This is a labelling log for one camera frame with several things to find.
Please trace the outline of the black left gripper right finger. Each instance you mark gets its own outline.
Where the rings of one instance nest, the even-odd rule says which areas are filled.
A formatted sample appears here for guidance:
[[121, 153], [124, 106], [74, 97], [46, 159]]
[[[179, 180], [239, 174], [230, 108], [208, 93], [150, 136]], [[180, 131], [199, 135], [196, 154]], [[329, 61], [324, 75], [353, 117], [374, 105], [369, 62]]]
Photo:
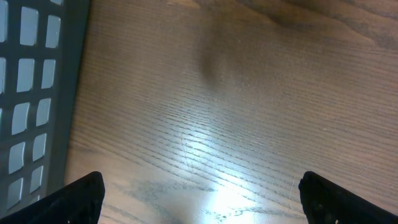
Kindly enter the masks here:
[[309, 223], [397, 223], [397, 215], [312, 171], [304, 173], [298, 188]]

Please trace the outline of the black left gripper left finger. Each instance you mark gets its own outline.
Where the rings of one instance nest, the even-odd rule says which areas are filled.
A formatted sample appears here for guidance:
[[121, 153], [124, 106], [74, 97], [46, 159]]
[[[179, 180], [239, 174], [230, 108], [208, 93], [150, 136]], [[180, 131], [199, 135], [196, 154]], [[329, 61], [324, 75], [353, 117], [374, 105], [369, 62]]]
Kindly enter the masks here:
[[2, 218], [1, 224], [97, 224], [104, 195], [103, 176], [94, 171]]

